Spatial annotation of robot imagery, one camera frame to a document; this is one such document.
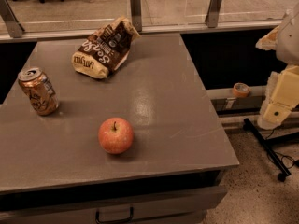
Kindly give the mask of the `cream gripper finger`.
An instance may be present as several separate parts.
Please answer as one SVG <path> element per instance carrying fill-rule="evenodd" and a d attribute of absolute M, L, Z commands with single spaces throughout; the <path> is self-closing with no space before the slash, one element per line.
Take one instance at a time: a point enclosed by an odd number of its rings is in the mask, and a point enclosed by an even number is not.
<path fill-rule="evenodd" d="M 278 83 L 266 108 L 265 119 L 280 125 L 299 104 L 299 66 L 288 65 L 278 73 Z"/>

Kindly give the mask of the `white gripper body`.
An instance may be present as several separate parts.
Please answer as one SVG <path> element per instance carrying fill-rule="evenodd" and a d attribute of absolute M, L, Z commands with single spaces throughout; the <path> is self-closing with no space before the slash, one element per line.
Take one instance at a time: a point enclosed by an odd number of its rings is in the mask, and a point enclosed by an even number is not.
<path fill-rule="evenodd" d="M 257 124 L 260 128 L 265 130 L 273 130 L 276 128 L 276 126 L 269 121 L 267 121 L 264 117 L 266 108 L 270 105 L 270 99 L 271 95 L 274 91 L 274 88 L 276 87 L 278 83 L 278 73 L 272 71 L 270 74 L 270 77 L 267 80 L 267 84 L 265 87 L 265 99 L 263 100 L 261 109 L 260 109 L 260 115 L 257 119 Z"/>

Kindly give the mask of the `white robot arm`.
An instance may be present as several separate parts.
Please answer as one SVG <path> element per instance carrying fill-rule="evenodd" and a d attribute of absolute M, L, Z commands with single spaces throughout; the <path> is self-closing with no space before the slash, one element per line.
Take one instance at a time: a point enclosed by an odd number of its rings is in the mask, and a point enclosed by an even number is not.
<path fill-rule="evenodd" d="M 299 105 L 299 4 L 287 10 L 282 23 L 260 38 L 256 47 L 274 50 L 277 59 L 287 64 L 268 78 L 257 121 L 262 129 L 272 130 Z"/>

